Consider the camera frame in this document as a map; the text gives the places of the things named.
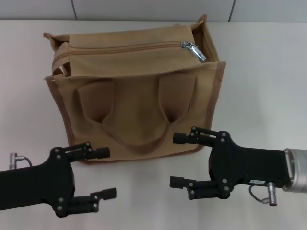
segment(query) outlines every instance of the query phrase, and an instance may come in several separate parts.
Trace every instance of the black metal bracket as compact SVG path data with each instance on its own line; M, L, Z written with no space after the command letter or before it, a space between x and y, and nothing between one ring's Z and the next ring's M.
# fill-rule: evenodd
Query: black metal bracket
M99 211L101 199L116 198L116 188L73 197L71 162L110 157L109 148L93 150L89 142L56 147L38 166L0 172L0 210L40 203L50 204L58 217Z
M237 184L283 187L290 181L285 152L244 148L235 144L228 132L192 127L189 134L174 133L173 143L212 147L209 157L210 181L171 177L170 187L187 188L189 199L227 199Z

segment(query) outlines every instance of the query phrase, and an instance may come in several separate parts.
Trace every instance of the label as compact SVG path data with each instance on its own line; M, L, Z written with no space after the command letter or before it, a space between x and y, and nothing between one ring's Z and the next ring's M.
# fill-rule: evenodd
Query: label
M265 184L265 181L250 180L250 184Z

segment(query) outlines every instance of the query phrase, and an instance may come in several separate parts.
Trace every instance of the metal zipper pull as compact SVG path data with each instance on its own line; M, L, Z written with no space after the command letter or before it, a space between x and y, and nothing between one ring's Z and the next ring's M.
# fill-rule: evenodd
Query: metal zipper pull
M205 62L206 56L200 51L200 49L198 49L197 45L191 42L182 42L181 47L188 48L193 52L193 54L198 58L200 62Z

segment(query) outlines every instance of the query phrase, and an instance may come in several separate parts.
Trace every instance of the zipper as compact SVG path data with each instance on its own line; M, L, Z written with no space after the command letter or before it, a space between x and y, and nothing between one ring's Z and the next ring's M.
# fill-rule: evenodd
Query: zipper
M198 49L198 46L191 42L182 42L182 48L188 48L198 58L200 62L205 62L206 56Z
M198 49L198 47L191 42L161 42L161 43L151 43L151 44L143 44L143 45L134 45L134 46L123 46L123 47L112 47L112 48L101 48L91 50L90 48L73 48L69 47L69 50L65 53L62 53L56 56L53 60L52 66L61 58L67 57L69 55L87 55L87 54L116 54L116 53L126 53L132 51L142 51L142 50L151 50L158 48L187 48L189 49L200 62L204 62L206 60L205 55Z

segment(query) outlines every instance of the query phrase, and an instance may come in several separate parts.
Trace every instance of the white table surface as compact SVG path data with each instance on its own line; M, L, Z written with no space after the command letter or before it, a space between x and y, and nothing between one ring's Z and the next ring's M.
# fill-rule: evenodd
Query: white table surface
M9 153L33 165L55 146L67 146L60 112L43 80L53 51L43 32L54 35L144 29L173 22L0 21L0 171ZM307 149L307 23L209 23L221 60L227 61L217 102L215 131L230 132L251 148ZM278 206L255 201L238 185L227 200L188 200L169 187L170 176L209 180L210 148L146 161L72 164L76 196L116 187L116 199L98 213L56 217L47 204L0 211L3 230L305 230L307 194L277 189ZM27 166L18 162L19 167ZM265 197L266 188L256 187Z

